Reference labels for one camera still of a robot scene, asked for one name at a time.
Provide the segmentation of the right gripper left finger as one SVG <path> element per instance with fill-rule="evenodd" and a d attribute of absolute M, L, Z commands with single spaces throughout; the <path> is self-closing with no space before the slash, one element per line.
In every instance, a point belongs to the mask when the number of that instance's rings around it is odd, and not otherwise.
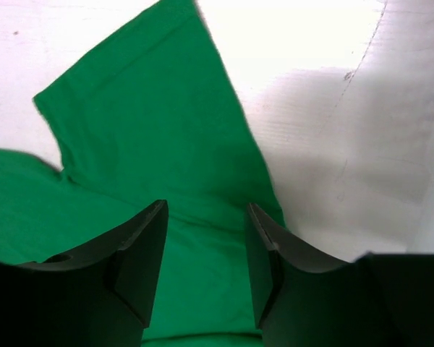
<path fill-rule="evenodd" d="M 149 326 L 169 207 L 44 262 L 0 262 L 0 346 L 139 346 Z"/>

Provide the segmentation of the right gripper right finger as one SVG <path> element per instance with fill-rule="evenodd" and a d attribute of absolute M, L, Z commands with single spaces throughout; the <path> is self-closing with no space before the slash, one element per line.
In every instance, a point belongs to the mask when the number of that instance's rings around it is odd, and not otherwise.
<path fill-rule="evenodd" d="M 264 346 L 434 346 L 434 254 L 368 253 L 345 262 L 255 204 L 245 236 Z"/>

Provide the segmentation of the green t shirt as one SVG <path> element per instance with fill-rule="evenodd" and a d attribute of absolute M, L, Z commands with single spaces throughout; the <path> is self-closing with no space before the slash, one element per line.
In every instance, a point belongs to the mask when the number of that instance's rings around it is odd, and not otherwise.
<path fill-rule="evenodd" d="M 246 206 L 282 222 L 261 152 L 193 1 L 160 1 L 34 97 L 62 170 L 0 150 L 0 260 L 43 260 L 155 200 L 169 227 L 145 346 L 260 346 Z"/>

